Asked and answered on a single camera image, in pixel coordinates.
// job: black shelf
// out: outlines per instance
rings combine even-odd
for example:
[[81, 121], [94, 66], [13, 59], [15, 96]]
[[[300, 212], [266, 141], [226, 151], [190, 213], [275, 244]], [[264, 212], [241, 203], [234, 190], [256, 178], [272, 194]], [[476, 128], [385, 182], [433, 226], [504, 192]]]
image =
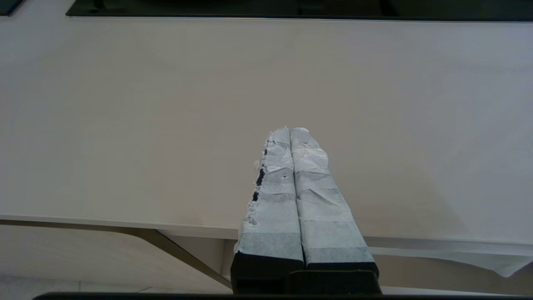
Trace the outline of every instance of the black shelf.
[[533, 0], [76, 0], [67, 15], [532, 22]]
[[11, 15], [24, 0], [0, 0], [0, 15]]

